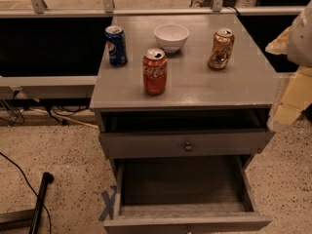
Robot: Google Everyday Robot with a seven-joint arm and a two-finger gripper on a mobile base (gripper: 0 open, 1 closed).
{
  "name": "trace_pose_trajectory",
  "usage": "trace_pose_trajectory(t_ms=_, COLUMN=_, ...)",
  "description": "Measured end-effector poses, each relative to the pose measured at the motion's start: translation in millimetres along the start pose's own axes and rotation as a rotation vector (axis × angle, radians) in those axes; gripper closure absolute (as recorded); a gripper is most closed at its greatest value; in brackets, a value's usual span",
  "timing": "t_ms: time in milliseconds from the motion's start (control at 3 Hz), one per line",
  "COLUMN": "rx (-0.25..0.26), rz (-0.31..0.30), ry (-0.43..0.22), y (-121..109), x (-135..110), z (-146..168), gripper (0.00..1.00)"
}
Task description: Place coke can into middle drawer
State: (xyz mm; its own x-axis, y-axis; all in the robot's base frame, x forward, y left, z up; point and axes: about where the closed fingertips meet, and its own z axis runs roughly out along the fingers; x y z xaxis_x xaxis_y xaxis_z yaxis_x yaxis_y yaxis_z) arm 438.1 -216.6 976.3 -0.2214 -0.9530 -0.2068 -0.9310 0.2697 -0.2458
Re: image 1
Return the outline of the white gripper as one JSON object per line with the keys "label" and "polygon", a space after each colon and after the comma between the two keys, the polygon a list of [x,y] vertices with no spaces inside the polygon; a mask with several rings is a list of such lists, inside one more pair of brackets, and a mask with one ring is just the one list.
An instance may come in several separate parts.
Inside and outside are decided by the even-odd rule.
{"label": "white gripper", "polygon": [[308,4],[292,26],[270,42],[265,51],[287,55],[289,61],[301,65],[289,77],[281,79],[269,112],[268,129],[280,132],[312,104],[312,4]]}

